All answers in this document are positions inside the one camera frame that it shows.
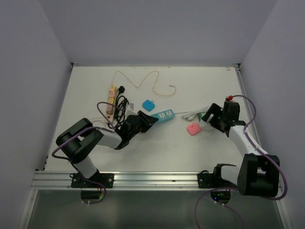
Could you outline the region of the blue plug adapter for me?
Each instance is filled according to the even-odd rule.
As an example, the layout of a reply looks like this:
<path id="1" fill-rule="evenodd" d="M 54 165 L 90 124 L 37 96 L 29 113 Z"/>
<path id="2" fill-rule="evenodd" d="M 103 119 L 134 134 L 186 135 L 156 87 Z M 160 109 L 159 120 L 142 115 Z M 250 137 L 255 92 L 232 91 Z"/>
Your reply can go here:
<path id="1" fill-rule="evenodd" d="M 146 111 L 150 112 L 150 111 L 152 111 L 152 110 L 155 108 L 155 104 L 154 104 L 153 101 L 145 100 L 145 101 L 143 102 L 143 104 L 142 104 L 142 107 L 143 107 Z"/>

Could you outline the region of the pink plug adapter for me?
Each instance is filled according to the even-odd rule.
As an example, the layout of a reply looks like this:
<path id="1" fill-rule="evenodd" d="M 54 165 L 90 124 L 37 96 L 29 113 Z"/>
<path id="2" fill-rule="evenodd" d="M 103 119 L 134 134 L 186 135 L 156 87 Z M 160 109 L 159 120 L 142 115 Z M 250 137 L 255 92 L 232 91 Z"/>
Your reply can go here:
<path id="1" fill-rule="evenodd" d="M 186 130 L 190 135 L 193 136 L 198 134 L 201 131 L 201 128 L 197 123 L 189 123 Z"/>

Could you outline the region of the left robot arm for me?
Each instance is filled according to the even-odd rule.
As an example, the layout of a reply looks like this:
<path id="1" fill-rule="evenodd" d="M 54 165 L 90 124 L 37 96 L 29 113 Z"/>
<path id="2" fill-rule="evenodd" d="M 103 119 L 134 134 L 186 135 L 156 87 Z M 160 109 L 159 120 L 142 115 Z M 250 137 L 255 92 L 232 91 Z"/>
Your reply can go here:
<path id="1" fill-rule="evenodd" d="M 127 116 L 121 127 L 110 130 L 93 126 L 89 119 L 83 118 L 57 137 L 58 148 L 52 152 L 52 156 L 68 160 L 82 176 L 83 183 L 94 187 L 102 182 L 99 170 L 89 157 L 96 145 L 121 150 L 138 133 L 147 132 L 158 121 L 157 117 L 138 111 Z"/>

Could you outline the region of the teal power strip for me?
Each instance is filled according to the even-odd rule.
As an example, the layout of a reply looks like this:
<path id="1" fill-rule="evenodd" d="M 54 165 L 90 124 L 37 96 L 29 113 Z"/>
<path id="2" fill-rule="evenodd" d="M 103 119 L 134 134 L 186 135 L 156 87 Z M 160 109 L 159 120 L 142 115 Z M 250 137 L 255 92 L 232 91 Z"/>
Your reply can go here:
<path id="1" fill-rule="evenodd" d="M 156 124 L 161 124 L 169 120 L 172 120 L 175 117 L 175 113 L 173 112 L 172 109 L 168 109 L 165 111 L 151 114 L 150 116 L 158 119 Z"/>

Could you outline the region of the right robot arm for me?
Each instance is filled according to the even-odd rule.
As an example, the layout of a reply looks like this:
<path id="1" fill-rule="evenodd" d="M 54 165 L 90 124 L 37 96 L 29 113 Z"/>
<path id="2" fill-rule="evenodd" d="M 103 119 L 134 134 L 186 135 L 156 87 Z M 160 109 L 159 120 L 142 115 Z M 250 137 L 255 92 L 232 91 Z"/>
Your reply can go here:
<path id="1" fill-rule="evenodd" d="M 240 165 L 217 164 L 212 181 L 217 187 L 227 183 L 237 186 L 241 195 L 275 199 L 278 194 L 280 160 L 264 151 L 249 133 L 245 121 L 239 119 L 238 102 L 226 100 L 223 106 L 211 104 L 202 121 L 224 133 L 243 156 Z"/>

